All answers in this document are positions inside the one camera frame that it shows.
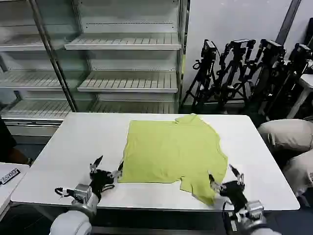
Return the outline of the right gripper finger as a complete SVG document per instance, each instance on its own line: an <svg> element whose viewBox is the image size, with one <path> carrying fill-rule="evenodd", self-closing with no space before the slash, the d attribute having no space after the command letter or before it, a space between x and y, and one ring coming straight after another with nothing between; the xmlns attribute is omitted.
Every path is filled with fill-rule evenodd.
<svg viewBox="0 0 313 235"><path fill-rule="evenodd" d="M215 192L221 192L226 189L226 186L219 184L215 181L215 178L213 177L212 174L208 174L208 179L210 182L210 187L215 191Z"/></svg>
<svg viewBox="0 0 313 235"><path fill-rule="evenodd" d="M237 168L235 168L233 165L229 164L229 167L231 169L231 171L233 172L233 174L235 175L235 177L237 178L236 181L231 181L230 182L230 185L232 187L234 186L238 186L238 187L244 187L245 186L245 183L244 183L244 174L243 173L240 173L238 171Z"/></svg>

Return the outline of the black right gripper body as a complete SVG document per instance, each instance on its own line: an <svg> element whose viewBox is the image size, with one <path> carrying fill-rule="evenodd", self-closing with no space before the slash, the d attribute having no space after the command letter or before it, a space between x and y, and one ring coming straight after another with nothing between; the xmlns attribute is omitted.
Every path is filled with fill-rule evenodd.
<svg viewBox="0 0 313 235"><path fill-rule="evenodd" d="M222 184L220 196L228 197L234 206L234 211L240 211L245 207L247 199L244 195L245 184L237 181L230 181Z"/></svg>

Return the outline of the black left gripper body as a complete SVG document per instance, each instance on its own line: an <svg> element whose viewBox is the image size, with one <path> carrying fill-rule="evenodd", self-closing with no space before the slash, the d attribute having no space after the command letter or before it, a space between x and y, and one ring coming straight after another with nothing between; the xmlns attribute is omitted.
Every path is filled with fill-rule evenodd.
<svg viewBox="0 0 313 235"><path fill-rule="evenodd" d="M89 186L99 200L101 200L101 193L106 190L114 188L114 177L113 174L109 171L104 171L98 169L96 172L91 172L89 174L91 183Z"/></svg>

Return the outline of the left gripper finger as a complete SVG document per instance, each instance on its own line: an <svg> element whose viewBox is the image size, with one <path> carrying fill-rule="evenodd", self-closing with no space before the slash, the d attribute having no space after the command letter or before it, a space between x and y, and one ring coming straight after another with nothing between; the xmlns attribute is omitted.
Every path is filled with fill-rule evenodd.
<svg viewBox="0 0 313 235"><path fill-rule="evenodd" d="M103 155L100 156L99 158L97 158L94 163L89 165L89 174L96 174L97 173L97 168L100 165L101 161L102 161Z"/></svg>
<svg viewBox="0 0 313 235"><path fill-rule="evenodd" d="M110 173L110 178L112 179L113 183L116 183L118 179L122 177L123 166L124 166L124 161L122 160L117 170L114 170L113 172Z"/></svg>

